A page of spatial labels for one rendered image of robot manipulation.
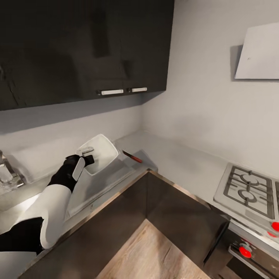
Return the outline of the parer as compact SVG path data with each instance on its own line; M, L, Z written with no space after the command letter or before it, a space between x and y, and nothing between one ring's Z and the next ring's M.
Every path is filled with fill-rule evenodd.
M131 154L125 152L125 151L124 151L124 153L127 154L128 156L130 156L131 158L134 158L135 160L139 161L140 163L142 162L141 159L139 159L139 158L137 158L137 157L135 157L135 156L133 156L133 155L131 155Z

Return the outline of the bowl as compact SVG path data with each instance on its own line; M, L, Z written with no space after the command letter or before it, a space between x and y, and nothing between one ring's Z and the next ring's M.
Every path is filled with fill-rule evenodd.
M103 134L98 134L96 137L90 139L88 142L82 145L79 149L89 146L92 146L94 150L92 152L84 154L84 157L92 155L94 163L87 165L86 167L84 167L84 169L91 176L102 171L119 154L111 141Z

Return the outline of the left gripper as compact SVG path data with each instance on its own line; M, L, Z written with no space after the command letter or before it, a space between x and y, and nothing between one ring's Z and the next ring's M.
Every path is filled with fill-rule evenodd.
M88 156L85 156L83 157L86 164L84 167L86 167L87 165L90 165L90 164L93 164L94 163L94 159L93 159L93 156L92 155L88 155Z

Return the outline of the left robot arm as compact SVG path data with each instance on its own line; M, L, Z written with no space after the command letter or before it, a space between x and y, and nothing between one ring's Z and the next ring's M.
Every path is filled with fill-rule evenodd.
M42 194L0 234L0 279L17 279L43 250L56 244L74 187L84 167L94 163L92 155L84 154L93 150L81 148L66 157Z

